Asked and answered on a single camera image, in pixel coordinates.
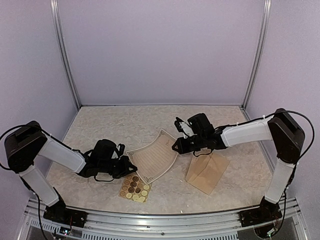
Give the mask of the ornate bordered letter paper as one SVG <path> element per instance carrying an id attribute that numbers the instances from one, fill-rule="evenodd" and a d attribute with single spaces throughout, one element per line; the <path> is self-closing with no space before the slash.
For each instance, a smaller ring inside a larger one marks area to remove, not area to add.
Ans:
<path id="1" fill-rule="evenodd" d="M 172 149 L 176 139 L 161 129 L 150 144 L 126 152 L 137 167 L 137 175 L 149 185 L 163 176 L 175 163 L 178 153 Z"/>

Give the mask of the brown kraft envelope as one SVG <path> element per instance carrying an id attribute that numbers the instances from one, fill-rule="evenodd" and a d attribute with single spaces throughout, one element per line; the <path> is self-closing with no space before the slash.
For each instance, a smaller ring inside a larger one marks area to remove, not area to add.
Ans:
<path id="1" fill-rule="evenodd" d="M 193 156 L 185 177 L 188 184 L 210 195 L 223 176 L 230 161 L 219 154 Z"/>

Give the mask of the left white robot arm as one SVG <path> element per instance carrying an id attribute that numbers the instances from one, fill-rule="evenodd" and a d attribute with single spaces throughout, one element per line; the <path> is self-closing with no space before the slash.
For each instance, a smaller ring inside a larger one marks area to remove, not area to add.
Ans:
<path id="1" fill-rule="evenodd" d="M 34 120 L 8 129 L 0 138 L 4 141 L 7 159 L 7 166 L 3 169 L 19 175 L 46 205 L 50 214 L 61 223 L 70 218 L 70 211 L 58 191 L 35 166 L 37 157 L 51 160 L 83 178 L 95 179 L 99 173 L 104 173 L 115 180 L 138 170 L 124 155 L 124 144 L 101 139 L 93 149 L 81 152 L 49 134 Z"/>

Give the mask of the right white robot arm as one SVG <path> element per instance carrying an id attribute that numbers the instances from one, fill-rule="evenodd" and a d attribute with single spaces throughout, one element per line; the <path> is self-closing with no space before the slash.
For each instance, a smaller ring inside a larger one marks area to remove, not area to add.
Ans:
<path id="1" fill-rule="evenodd" d="M 292 117 L 300 112 L 278 108 L 275 112 L 246 122 L 214 127 L 205 113 L 198 113 L 183 121 L 176 118 L 174 125 L 183 136 L 172 145 L 180 155 L 195 154 L 202 149 L 225 150 L 227 148 L 261 141 L 272 141 L 276 149 L 277 162 L 272 179 L 265 193 L 256 218 L 266 222 L 275 212 L 275 206 L 291 184 L 300 159 L 309 151 L 312 142 L 304 147 L 305 131 Z"/>

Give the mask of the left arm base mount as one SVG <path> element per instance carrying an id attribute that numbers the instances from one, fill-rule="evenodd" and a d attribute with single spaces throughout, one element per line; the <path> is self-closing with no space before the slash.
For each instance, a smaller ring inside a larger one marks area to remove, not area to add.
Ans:
<path id="1" fill-rule="evenodd" d="M 43 214 L 46 220 L 79 228 L 85 226 L 87 216 L 88 213 L 85 211 L 67 208 L 62 200 L 52 206 L 47 206 Z"/>

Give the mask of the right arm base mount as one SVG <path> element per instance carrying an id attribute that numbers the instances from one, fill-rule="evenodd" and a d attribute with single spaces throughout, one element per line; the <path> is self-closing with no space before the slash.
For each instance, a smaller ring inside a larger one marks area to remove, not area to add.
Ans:
<path id="1" fill-rule="evenodd" d="M 242 227 L 258 225 L 282 218 L 282 212 L 278 203 L 272 203 L 263 197 L 256 208 L 239 212 Z"/>

